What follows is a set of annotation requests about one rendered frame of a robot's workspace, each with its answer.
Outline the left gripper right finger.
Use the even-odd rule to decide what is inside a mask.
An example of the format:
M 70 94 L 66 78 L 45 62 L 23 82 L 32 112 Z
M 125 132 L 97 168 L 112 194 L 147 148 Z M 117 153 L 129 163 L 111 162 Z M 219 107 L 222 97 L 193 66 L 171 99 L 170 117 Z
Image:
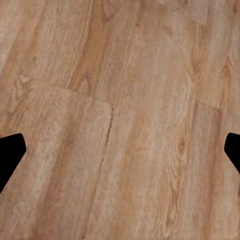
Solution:
M 224 151 L 235 165 L 240 173 L 240 135 L 235 133 L 229 133 L 227 135 Z

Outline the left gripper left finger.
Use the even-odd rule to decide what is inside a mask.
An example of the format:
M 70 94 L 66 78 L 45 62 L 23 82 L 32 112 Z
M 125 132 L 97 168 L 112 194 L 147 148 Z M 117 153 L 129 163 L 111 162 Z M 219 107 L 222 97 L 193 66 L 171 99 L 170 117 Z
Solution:
M 0 193 L 26 153 L 22 133 L 0 138 Z

